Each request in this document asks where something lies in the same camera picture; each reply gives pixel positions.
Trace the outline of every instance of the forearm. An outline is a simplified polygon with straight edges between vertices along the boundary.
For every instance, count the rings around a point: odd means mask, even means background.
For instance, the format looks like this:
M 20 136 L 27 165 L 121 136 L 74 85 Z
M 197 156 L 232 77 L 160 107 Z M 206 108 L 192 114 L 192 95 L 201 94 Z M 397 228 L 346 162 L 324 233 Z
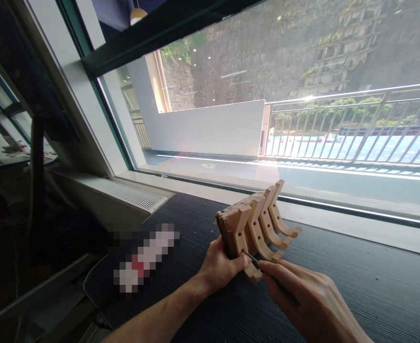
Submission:
M 209 293 L 205 281 L 197 274 L 171 295 L 129 320 L 104 343 L 169 342 Z

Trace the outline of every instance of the hand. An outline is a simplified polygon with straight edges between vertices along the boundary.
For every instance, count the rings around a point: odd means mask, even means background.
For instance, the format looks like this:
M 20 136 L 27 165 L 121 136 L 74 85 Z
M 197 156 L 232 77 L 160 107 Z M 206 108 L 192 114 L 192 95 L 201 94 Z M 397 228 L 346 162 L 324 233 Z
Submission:
M 196 277 L 206 286 L 206 295 L 209 296 L 226 286 L 250 262 L 251 259 L 245 254 L 234 260 L 228 259 L 224 253 L 223 238 L 220 235 L 210 243 L 204 263 Z
M 259 261 L 270 295 L 307 342 L 372 342 L 354 318 L 334 281 L 295 264 Z M 283 295 L 272 277 L 288 288 L 299 306 Z

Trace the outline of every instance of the stone wall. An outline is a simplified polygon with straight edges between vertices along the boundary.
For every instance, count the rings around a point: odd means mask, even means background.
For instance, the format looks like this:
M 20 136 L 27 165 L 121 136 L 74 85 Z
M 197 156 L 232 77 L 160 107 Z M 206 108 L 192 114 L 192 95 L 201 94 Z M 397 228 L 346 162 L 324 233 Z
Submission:
M 173 110 L 420 83 L 420 0 L 269 0 L 206 32 L 163 62 Z

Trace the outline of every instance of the curved wooden hook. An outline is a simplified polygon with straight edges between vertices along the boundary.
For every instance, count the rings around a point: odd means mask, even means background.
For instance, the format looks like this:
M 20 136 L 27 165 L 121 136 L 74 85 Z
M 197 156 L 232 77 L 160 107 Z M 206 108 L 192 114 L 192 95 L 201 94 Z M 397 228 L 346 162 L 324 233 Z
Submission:
M 279 237 L 275 233 L 272 222 L 270 221 L 269 204 L 272 202 L 272 199 L 275 196 L 275 194 L 276 194 L 275 186 L 270 186 L 268 189 L 266 189 L 264 193 L 264 198 L 266 200 L 261 209 L 259 220 L 261 222 L 262 230 L 264 231 L 269 241 L 271 241 L 272 244 L 275 245 L 279 249 L 286 249 L 288 245 L 292 242 L 292 237 L 286 237 L 285 239 L 282 239 L 281 237 Z
M 275 191 L 275 195 L 273 196 L 269 204 L 269 213 L 278 231 L 283 233 L 285 236 L 296 238 L 299 232 L 302 231 L 302 229 L 298 226 L 296 227 L 296 229 L 293 230 L 289 228 L 288 226 L 286 226 L 286 224 L 283 222 L 283 219 L 281 218 L 280 211 L 278 210 L 278 207 L 277 207 L 277 198 L 284 183 L 285 183 L 284 180 L 279 180 L 275 184 L 275 188 L 277 190 Z
M 243 205 L 239 208 L 237 212 L 237 219 L 235 222 L 235 230 L 234 230 L 234 241 L 235 246 L 237 248 L 237 253 L 242 255 L 242 249 L 248 251 L 247 241 L 245 237 L 245 227 L 247 226 L 248 217 L 250 215 L 251 207 L 248 205 Z M 245 268 L 245 274 L 248 276 L 249 280 L 253 283 L 258 282 L 262 279 L 262 272 L 257 269 L 253 262 L 251 262 Z
M 261 254 L 265 260 L 277 263 L 283 258 L 283 251 L 273 252 L 269 249 L 264 241 L 264 236 L 262 235 L 261 227 L 258 222 L 264 202 L 265 198 L 261 194 L 254 197 L 253 202 L 251 203 L 250 216 L 248 217 L 248 227 L 259 254 Z

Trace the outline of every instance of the vent grille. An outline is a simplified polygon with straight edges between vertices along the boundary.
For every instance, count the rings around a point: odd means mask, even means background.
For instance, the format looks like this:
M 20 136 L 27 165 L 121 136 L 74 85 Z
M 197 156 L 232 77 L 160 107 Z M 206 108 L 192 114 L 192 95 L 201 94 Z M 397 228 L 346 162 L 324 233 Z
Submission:
M 53 172 L 150 213 L 155 212 L 167 200 L 166 197 L 97 176 L 73 171 Z

